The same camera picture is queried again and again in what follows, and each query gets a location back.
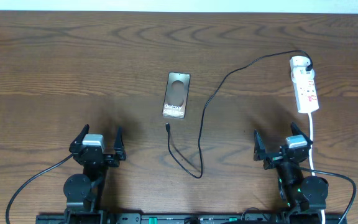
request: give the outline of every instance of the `black cable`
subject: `black cable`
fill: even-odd
[[[292,163],[292,162],[290,162],[290,164],[291,164],[291,166],[293,166],[293,167],[295,167],[295,168],[297,168],[297,169],[303,170],[303,171],[315,172],[315,173],[324,174],[324,175],[331,175],[331,176],[333,176],[333,177],[340,177],[340,178],[342,178],[342,179],[345,179],[345,180],[349,181],[349,182],[352,184],[352,186],[353,186],[352,198],[351,198],[349,204],[347,205],[347,207],[346,207],[346,209],[345,209],[345,212],[343,213],[343,215],[342,215],[341,218],[339,219],[338,224],[340,224],[340,223],[343,221],[343,219],[345,219],[347,213],[349,212],[349,210],[350,210],[351,207],[352,207],[352,204],[353,204],[353,202],[354,202],[354,199],[356,198],[356,192],[357,192],[356,183],[355,183],[352,179],[346,177],[345,175],[335,174],[335,173],[332,173],[332,172],[325,172],[325,171],[320,171],[320,170],[311,170],[311,169],[307,169],[307,168],[304,168],[304,167],[300,167],[300,166],[298,166],[298,165],[296,165],[296,164],[294,164],[294,163]]]
[[[239,70],[243,70],[245,68],[248,68],[249,66],[253,65],[255,62],[259,61],[260,59],[263,59],[263,58],[267,58],[267,57],[273,57],[273,56],[276,56],[276,55],[282,55],[282,54],[289,54],[289,53],[294,53],[294,52],[301,52],[303,54],[305,54],[309,60],[310,60],[310,65],[308,65],[306,67],[306,71],[310,71],[312,68],[313,68],[313,62],[310,58],[310,56],[304,52],[303,50],[290,50],[290,51],[287,51],[287,52],[280,52],[280,53],[275,53],[275,54],[270,54],[270,55],[264,55],[264,56],[261,56],[257,59],[255,59],[253,62],[249,63],[248,65],[242,67],[242,68],[238,68],[236,70],[233,70],[231,72],[229,72],[222,80],[221,84],[218,86],[218,88],[215,90],[215,92],[211,95],[211,97],[209,97],[208,101],[205,103],[205,106],[204,106],[204,109],[203,109],[203,115],[201,116],[201,124],[200,124],[200,133],[198,134],[198,151],[200,153],[200,166],[201,166],[201,171],[200,171],[200,175],[199,176],[196,176],[194,174],[192,174],[190,171],[188,171],[176,158],[175,156],[172,154],[171,152],[171,149],[170,149],[170,146],[169,146],[169,139],[170,139],[170,125],[169,123],[165,124],[165,129],[167,130],[167,133],[168,133],[168,151],[169,153],[171,154],[171,156],[173,157],[173,159],[179,164],[179,166],[184,170],[186,171],[188,174],[190,174],[192,177],[196,178],[196,179],[200,179],[202,176],[203,176],[203,156],[202,156],[202,153],[201,153],[201,146],[200,146],[200,141],[201,141],[201,133],[203,131],[203,123],[204,123],[204,114],[205,114],[205,109],[206,107],[209,105],[209,102],[211,102],[211,100],[214,98],[214,96],[218,93],[219,89],[222,87],[224,81],[226,80],[226,78],[233,74],[234,72],[238,72]]]
[[[245,210],[243,213],[242,213],[242,215],[241,215],[241,220],[242,220],[242,217],[244,217],[244,219],[246,218],[245,217],[245,215],[246,215],[246,213],[249,211],[249,210],[258,210],[263,216],[264,216],[264,218],[266,219],[266,221],[268,221],[269,219],[265,216],[265,214],[263,214],[261,211],[260,211],[260,209],[259,208],[257,208],[257,207],[250,207],[250,208],[247,208],[247,210]]]
[[[16,196],[20,193],[20,191],[23,190],[24,187],[27,186],[27,184],[29,184],[30,182],[32,182],[35,178],[41,176],[42,174],[48,172],[48,171],[51,171],[53,170],[54,168],[62,165],[63,163],[65,163],[67,160],[69,160],[71,157],[73,157],[73,154],[70,154],[68,157],[66,157],[66,159],[60,161],[58,164],[55,164],[51,167],[49,167],[48,169],[46,170],[43,170],[41,172],[39,172],[38,174],[34,175],[33,177],[31,177],[28,181],[26,181],[21,187],[19,187],[19,189],[17,189],[16,193],[12,196],[11,200],[9,201],[7,207],[6,207],[6,212],[5,212],[5,221],[6,221],[6,224],[10,224],[11,222],[9,221],[9,211],[11,209],[11,206],[12,206],[12,203],[13,201],[15,200]]]

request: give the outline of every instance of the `white power strip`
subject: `white power strip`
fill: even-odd
[[[314,70],[306,71],[309,64],[310,59],[304,56],[295,56],[290,60],[291,79],[299,113],[311,113],[318,109]]]

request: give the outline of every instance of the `brown tabletop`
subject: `brown tabletop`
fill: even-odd
[[[292,121],[308,133],[290,80],[295,54],[264,59],[227,79],[206,110],[202,179],[171,158],[165,123],[199,169],[201,111],[225,74],[294,49],[307,51],[316,71],[315,167],[348,175],[358,188],[358,15],[0,11],[0,223],[17,188],[69,155],[87,123],[108,147],[116,128],[124,131],[128,160],[109,170],[104,191],[103,205],[112,211],[286,206],[276,172],[252,160],[253,130],[269,149],[284,144]],[[169,71],[191,74],[184,120],[162,117]],[[14,202],[11,222],[62,212],[63,184],[81,171],[70,160],[33,181]],[[327,212],[342,213],[350,183],[324,178]],[[358,191],[348,220],[358,223]]]

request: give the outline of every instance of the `white power cord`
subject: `white power cord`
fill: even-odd
[[[310,127],[310,140],[313,141],[313,119],[311,118],[311,113],[308,113],[308,116],[309,116],[309,127]],[[310,146],[310,150],[309,150],[309,165],[310,165],[310,169],[314,170],[313,145]],[[324,210],[321,211],[321,224],[326,224],[326,213],[324,212]]]

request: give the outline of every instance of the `white background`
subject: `white background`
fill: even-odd
[[[0,10],[358,13],[358,0],[0,0]]]

